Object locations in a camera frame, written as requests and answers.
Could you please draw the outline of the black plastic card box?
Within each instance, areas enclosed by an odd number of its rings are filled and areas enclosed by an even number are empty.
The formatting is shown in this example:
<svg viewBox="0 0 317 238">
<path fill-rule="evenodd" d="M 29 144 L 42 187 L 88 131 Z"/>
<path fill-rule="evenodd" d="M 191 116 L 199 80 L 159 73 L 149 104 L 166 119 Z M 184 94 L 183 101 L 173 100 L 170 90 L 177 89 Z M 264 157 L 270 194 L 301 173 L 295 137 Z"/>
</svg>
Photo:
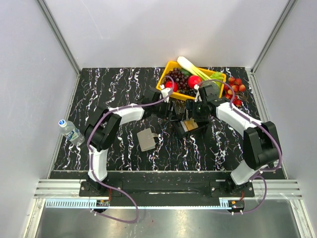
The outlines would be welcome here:
<svg viewBox="0 0 317 238">
<path fill-rule="evenodd" d="M 172 126 L 179 138 L 189 138 L 192 135 L 204 133 L 209 126 L 209 122 L 195 122 L 193 119 L 190 119 L 185 121 L 173 121 Z"/>
</svg>

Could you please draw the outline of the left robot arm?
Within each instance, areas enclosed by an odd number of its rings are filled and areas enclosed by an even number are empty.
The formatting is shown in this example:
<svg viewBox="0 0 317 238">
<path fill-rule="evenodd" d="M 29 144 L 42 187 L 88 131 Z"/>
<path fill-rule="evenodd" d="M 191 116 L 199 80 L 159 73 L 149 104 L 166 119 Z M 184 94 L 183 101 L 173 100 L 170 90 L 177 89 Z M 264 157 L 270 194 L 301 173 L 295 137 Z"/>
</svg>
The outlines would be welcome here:
<svg viewBox="0 0 317 238">
<path fill-rule="evenodd" d="M 114 143 L 119 128 L 133 121 L 140 121 L 155 115 L 161 119 L 177 120 L 174 103 L 169 100 L 171 88 L 158 90 L 150 88 L 144 92 L 138 103 L 117 108 L 98 107 L 87 122 L 85 139 L 89 151 L 88 177 L 92 180 L 90 190 L 97 196 L 107 191 L 107 154 Z"/>
</svg>

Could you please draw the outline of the beige leather card holder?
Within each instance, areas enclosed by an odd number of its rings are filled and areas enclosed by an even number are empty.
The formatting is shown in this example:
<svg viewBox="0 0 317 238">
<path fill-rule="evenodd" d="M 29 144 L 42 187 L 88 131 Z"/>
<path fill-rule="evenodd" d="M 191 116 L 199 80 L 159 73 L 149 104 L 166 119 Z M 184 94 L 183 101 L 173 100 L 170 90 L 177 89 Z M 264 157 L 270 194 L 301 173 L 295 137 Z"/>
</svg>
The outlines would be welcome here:
<svg viewBox="0 0 317 238">
<path fill-rule="evenodd" d="M 158 137 L 158 134 L 151 131 L 150 128 L 144 129 L 137 133 L 137 138 L 139 141 L 140 149 L 142 152 L 155 149 L 156 142 L 155 138 Z"/>
</svg>

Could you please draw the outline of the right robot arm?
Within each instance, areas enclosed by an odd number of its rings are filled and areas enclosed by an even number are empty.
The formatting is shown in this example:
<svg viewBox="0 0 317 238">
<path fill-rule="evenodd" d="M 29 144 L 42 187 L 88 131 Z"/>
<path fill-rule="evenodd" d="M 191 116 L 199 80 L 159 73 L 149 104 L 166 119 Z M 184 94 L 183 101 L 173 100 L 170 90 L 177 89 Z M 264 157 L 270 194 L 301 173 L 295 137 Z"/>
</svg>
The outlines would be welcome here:
<svg viewBox="0 0 317 238">
<path fill-rule="evenodd" d="M 219 90 L 215 87 L 214 83 L 195 85 L 197 94 L 194 100 L 186 101 L 186 113 L 194 121 L 216 117 L 242 136 L 243 161 L 231 172 L 225 184 L 226 192 L 237 196 L 242 192 L 243 185 L 262 171 L 278 169 L 282 152 L 274 123 L 262 122 L 247 115 L 226 97 L 220 98 Z"/>
</svg>

